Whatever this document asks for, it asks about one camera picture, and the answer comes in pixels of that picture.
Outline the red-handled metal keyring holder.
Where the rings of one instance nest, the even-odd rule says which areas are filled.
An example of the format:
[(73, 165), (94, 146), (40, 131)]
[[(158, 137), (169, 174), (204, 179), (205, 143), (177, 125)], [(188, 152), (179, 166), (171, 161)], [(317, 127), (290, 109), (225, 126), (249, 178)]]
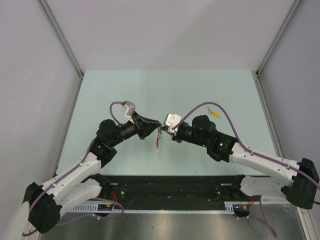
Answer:
[(156, 138), (156, 148), (159, 149), (160, 148), (160, 142), (162, 139), (162, 128), (159, 127), (157, 129), (157, 138)]

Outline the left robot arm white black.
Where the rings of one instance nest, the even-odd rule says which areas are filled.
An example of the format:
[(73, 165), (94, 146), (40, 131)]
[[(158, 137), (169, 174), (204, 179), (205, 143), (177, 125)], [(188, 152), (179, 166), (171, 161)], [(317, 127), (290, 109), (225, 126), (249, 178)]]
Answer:
[(107, 199), (110, 183), (98, 172), (117, 154), (115, 146), (135, 135), (144, 140), (160, 126), (158, 120), (136, 112), (124, 124), (103, 120), (82, 159), (50, 180), (26, 188), (23, 200), (30, 205), (28, 221), (44, 234), (73, 207), (93, 198)]

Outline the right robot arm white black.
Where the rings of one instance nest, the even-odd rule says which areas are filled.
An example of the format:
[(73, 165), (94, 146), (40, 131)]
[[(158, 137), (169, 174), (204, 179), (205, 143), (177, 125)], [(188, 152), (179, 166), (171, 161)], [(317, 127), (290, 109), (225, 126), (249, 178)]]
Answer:
[(230, 188), (231, 196), (242, 201), (247, 196), (285, 198), (292, 205), (310, 210), (314, 205), (320, 178), (313, 161), (300, 161), (268, 155), (246, 146), (237, 138), (219, 132), (207, 115), (199, 115), (191, 124), (178, 121), (181, 116), (168, 114), (161, 130), (171, 140), (204, 147), (217, 162), (242, 165), (265, 174), (265, 177), (245, 176)]

